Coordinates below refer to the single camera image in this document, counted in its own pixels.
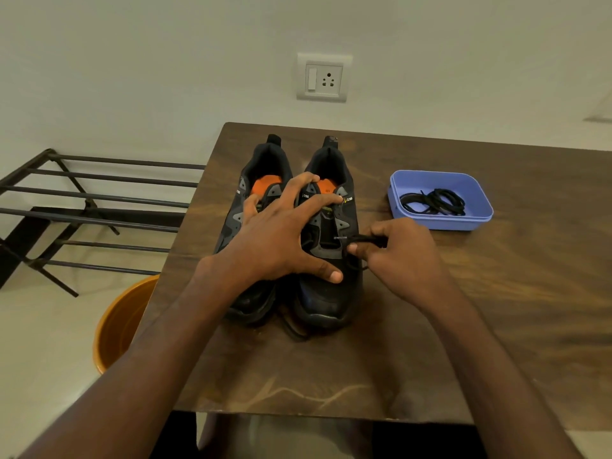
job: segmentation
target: black shoe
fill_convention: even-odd
[[[242,227],[242,206],[251,193],[263,195],[257,209],[261,211],[280,197],[291,180],[291,167],[287,155],[280,147],[280,137],[269,135],[267,142],[255,147],[253,158],[242,169],[238,189],[214,253],[224,249]],[[261,280],[247,288],[234,301],[225,315],[242,324],[256,324],[270,311],[276,295],[276,282]]]
[[[345,254],[347,238],[359,233],[353,178],[338,149],[335,137],[325,137],[323,148],[312,156],[306,171],[321,177],[300,193],[298,204],[310,196],[337,193],[345,200],[321,209],[302,230],[302,249],[313,256],[331,262],[342,271],[341,283],[334,284],[314,275],[297,277],[295,315],[305,324],[322,329],[336,329],[350,322],[359,307],[362,295],[361,261]]]

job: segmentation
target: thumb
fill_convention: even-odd
[[[303,253],[299,261],[297,273],[311,273],[319,278],[327,280],[331,283],[340,283],[342,281],[342,272],[333,267],[329,262],[324,259],[310,256],[310,254]]]
[[[357,256],[359,259],[368,261],[368,258],[372,254],[376,254],[380,251],[380,248],[372,243],[351,243],[346,247],[346,250],[353,256]]]

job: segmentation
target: electrical socket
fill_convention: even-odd
[[[298,53],[297,98],[346,101],[352,64],[350,55]]]

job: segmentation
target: metal shoe rack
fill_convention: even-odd
[[[70,238],[83,224],[98,224],[108,226],[113,233],[119,235],[117,227],[132,228],[143,230],[154,230],[160,232],[178,232],[185,213],[183,212],[164,212],[164,211],[145,211],[130,209],[98,208],[94,200],[121,201],[134,204],[148,204],[151,206],[168,206],[171,208],[188,208],[188,203],[149,200],[147,198],[133,198],[129,196],[117,196],[109,194],[88,193],[77,179],[98,179],[112,180],[115,182],[133,182],[138,184],[187,186],[196,188],[194,182],[183,182],[179,180],[160,180],[156,178],[121,177],[109,176],[104,174],[90,174],[85,172],[71,172],[67,168],[65,161],[88,161],[95,163],[112,164],[131,164],[136,166],[155,166],[162,168],[196,169],[204,170],[206,166],[200,164],[166,163],[161,161],[137,161],[117,158],[98,158],[89,156],[75,156],[58,154],[53,149],[48,149],[38,154],[19,169],[13,171],[8,176],[0,180],[0,195],[5,192],[22,192],[36,194],[52,194],[56,196],[67,196],[70,198],[84,199],[83,209],[71,208],[48,208],[35,206],[30,210],[0,208],[0,214],[10,214],[23,216],[19,224],[11,231],[6,239],[0,238],[0,288],[9,279],[19,263],[23,262],[31,269],[41,273],[53,283],[62,287],[73,296],[78,293],[55,277],[45,266],[66,266],[77,267],[80,269],[106,270],[111,272],[136,273],[141,275],[156,275],[159,272],[152,270],[128,269],[126,267],[98,266],[96,264],[83,264],[80,262],[55,261],[53,256],[64,245],[72,246],[96,246],[100,248],[113,248],[119,250],[135,251],[156,251],[168,253],[167,248],[153,248],[151,246],[118,245],[99,242],[73,241]],[[39,169],[48,161],[57,163],[61,170],[49,171]],[[31,188],[17,186],[24,178],[30,174],[41,174],[46,176],[68,177],[75,186],[77,192],[63,190],[47,190],[44,188]],[[34,246],[42,233],[51,222],[67,222],[69,225],[62,231],[57,238],[47,247],[37,258],[27,257],[28,252]]]

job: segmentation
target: forearm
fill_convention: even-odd
[[[452,290],[428,315],[492,458],[581,458],[478,310]]]
[[[203,348],[240,292],[218,263],[220,270],[212,273],[208,259],[180,298],[23,457],[150,454]]]

